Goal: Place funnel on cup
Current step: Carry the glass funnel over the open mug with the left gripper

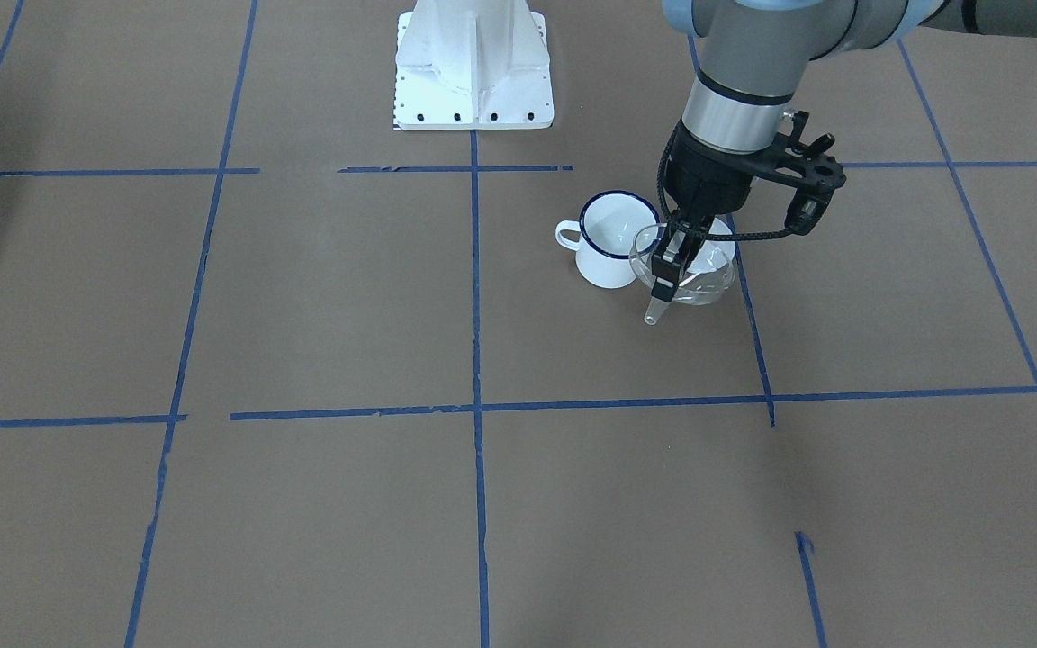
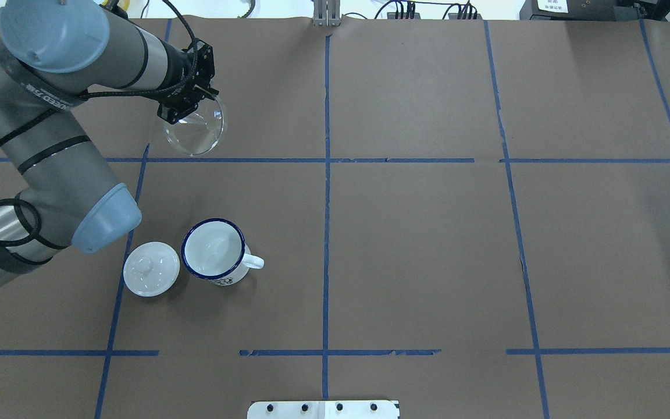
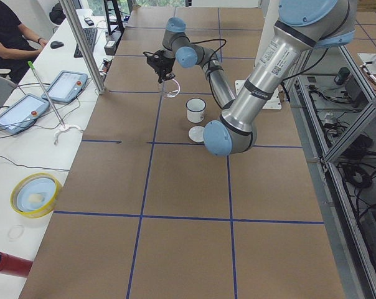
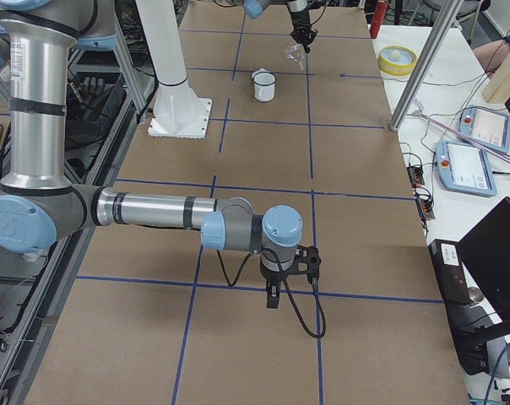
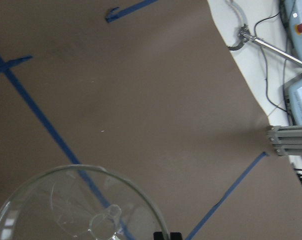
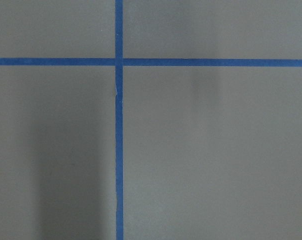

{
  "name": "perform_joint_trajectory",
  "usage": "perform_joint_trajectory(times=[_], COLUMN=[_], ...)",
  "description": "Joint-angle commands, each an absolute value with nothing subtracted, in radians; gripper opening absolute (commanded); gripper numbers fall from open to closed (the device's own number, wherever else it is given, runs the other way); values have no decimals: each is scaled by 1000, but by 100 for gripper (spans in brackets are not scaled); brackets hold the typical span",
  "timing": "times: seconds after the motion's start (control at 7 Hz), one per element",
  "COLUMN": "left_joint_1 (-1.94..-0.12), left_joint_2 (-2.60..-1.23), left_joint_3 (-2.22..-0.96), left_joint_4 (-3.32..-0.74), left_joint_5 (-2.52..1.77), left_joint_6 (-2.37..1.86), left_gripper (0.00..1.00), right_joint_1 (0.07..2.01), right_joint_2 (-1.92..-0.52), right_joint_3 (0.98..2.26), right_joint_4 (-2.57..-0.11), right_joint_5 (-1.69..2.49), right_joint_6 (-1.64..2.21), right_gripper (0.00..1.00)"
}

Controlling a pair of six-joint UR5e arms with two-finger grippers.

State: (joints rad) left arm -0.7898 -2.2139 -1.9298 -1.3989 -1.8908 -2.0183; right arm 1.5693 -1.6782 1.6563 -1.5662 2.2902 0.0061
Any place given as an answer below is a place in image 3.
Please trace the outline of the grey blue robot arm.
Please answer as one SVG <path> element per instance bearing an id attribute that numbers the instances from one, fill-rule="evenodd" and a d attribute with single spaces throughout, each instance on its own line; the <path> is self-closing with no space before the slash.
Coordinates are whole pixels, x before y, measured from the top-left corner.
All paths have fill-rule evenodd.
<path id="1" fill-rule="evenodd" d="M 204 145 L 216 156 L 242 153 L 253 146 L 255 117 L 280 83 L 288 79 L 302 52 L 346 45 L 354 38 L 357 1 L 277 3 L 274 36 L 238 93 L 230 88 L 216 51 L 192 43 L 185 33 L 185 22 L 178 17 L 168 20 L 162 49 L 145 52 L 159 83 L 175 77 L 172 72 L 175 62 L 184 68 L 195 65 L 202 68 L 222 110 L 219 118 L 204 128 Z"/>

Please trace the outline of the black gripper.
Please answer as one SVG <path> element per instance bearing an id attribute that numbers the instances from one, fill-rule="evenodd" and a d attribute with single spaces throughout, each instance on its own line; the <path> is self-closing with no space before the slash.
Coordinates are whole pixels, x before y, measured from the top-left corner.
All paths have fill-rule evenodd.
<path id="1" fill-rule="evenodd" d="M 158 50 L 155 53 L 146 51 L 146 62 L 159 76 L 158 83 L 163 83 L 164 77 L 166 80 L 172 80 L 176 77 L 172 71 L 175 58 L 167 58 L 164 53 L 164 50 Z"/>

